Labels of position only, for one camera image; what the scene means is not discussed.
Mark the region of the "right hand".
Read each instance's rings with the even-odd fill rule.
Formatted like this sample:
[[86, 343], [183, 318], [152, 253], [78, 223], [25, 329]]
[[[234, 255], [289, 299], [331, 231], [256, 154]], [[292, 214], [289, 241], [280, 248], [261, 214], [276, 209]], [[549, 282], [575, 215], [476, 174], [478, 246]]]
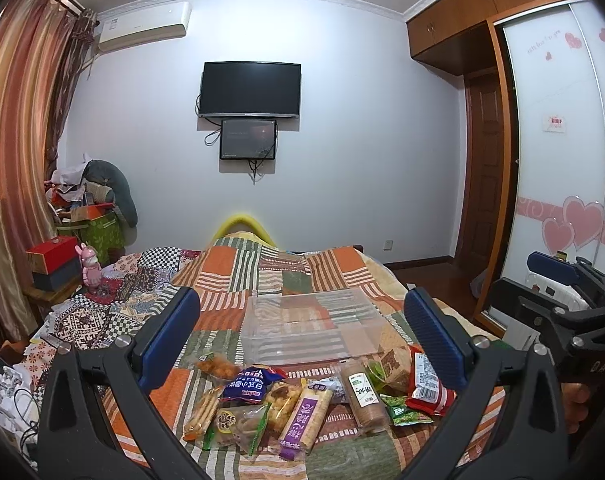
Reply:
[[589, 412], [587, 401], [590, 399], [591, 390], [587, 385], [562, 384], [561, 396], [563, 397], [568, 434], [575, 434], [579, 430], [581, 422], [587, 418]]

